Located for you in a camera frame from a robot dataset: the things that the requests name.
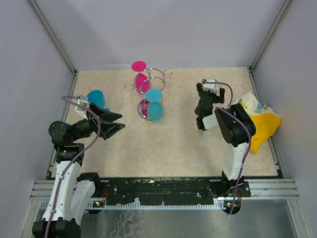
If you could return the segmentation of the blue wine glass front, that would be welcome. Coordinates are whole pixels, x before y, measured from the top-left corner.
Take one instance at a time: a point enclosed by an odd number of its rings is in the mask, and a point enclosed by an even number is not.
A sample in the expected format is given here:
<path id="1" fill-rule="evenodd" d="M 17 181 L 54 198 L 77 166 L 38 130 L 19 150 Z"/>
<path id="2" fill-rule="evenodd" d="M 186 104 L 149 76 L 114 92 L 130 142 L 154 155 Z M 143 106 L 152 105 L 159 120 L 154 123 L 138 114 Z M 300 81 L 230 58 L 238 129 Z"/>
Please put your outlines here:
<path id="1" fill-rule="evenodd" d="M 149 89 L 145 94 L 145 99 L 149 102 L 147 112 L 151 121 L 159 121 L 163 118 L 163 105 L 160 102 L 162 92 L 159 89 Z"/>

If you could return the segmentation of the dinosaur print yellow cloth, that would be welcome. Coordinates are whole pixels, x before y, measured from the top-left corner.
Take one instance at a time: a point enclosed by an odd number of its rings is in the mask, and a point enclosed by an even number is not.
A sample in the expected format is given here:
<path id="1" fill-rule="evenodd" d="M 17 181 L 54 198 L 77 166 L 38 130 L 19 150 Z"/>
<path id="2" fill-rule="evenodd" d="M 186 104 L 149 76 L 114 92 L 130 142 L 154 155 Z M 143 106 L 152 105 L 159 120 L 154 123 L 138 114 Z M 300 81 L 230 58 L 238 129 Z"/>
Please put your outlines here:
<path id="1" fill-rule="evenodd" d="M 251 139 L 251 152 L 257 154 L 260 146 L 273 136 L 281 125 L 281 117 L 266 103 L 260 103 L 249 91 L 238 97 L 234 103 L 240 104 L 256 127 Z"/>

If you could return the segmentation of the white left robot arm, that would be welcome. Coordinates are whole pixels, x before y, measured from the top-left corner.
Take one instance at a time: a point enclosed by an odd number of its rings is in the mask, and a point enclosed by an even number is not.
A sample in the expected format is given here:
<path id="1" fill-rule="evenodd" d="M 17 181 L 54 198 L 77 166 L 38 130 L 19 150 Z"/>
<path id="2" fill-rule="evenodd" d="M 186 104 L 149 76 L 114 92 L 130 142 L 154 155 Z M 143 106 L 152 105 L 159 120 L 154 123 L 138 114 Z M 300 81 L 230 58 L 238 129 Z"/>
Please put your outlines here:
<path id="1" fill-rule="evenodd" d="M 35 222 L 32 234 L 36 238 L 79 238 L 81 221 L 90 198 L 99 196 L 103 184 L 97 172 L 80 173 L 84 153 L 90 146 L 78 140 L 96 133 L 97 138 L 109 139 L 125 128 L 117 123 L 121 114 L 90 103 L 86 119 L 75 124 L 55 121 L 49 135 L 56 150 L 56 175 L 52 194 L 42 219 Z"/>

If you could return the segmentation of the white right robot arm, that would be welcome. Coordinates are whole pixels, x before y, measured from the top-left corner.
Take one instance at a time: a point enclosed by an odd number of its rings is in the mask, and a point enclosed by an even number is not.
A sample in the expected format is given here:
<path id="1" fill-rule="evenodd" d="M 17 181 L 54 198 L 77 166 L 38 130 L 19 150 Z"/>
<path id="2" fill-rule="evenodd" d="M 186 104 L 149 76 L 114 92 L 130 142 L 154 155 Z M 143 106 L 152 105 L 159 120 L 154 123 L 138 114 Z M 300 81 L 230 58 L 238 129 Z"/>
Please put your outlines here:
<path id="1" fill-rule="evenodd" d="M 197 83 L 198 104 L 194 110 L 199 130 L 206 131 L 219 127 L 224 141 L 228 145 L 227 163 L 222 171 L 220 182 L 208 187 L 209 194 L 216 197 L 237 195 L 244 183 L 243 168 L 251 149 L 251 139 L 256 133 L 256 126 L 242 105 L 228 103 L 226 108 L 214 107 L 225 101 L 225 89 L 216 85 L 228 86 L 215 79 L 204 79 Z"/>

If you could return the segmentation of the blue wine glass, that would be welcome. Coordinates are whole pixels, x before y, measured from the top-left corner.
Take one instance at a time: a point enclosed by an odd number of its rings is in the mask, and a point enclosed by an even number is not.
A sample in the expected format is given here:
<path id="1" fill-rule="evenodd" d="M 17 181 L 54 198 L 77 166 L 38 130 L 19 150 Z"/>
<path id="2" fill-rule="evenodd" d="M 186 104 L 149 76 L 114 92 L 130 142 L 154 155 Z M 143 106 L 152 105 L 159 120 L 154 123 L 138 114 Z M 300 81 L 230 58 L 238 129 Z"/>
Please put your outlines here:
<path id="1" fill-rule="evenodd" d="M 149 89 L 145 94 L 145 99 L 149 102 L 147 112 L 151 121 L 159 121 L 163 118 L 163 105 L 160 102 L 162 92 L 159 89 Z"/>
<path id="2" fill-rule="evenodd" d="M 101 113 L 101 111 L 110 112 L 110 109 L 106 108 L 106 99 L 102 91 L 93 90 L 88 93 L 87 97 L 89 108 L 96 114 Z"/>

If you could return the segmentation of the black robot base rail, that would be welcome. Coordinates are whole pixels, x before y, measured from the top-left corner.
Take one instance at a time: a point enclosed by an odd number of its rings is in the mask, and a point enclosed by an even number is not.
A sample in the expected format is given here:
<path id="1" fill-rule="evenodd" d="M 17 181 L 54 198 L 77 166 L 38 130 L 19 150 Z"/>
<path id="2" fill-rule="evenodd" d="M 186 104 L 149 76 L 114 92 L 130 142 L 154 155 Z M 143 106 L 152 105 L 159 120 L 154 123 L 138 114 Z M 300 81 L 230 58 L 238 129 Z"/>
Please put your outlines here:
<path id="1" fill-rule="evenodd" d="M 218 178 L 105 178 L 101 190 L 89 199 L 87 210 L 223 210 L 239 212 L 248 200 L 298 199 L 295 181 L 285 178 L 246 178 L 233 198 L 213 196 Z"/>

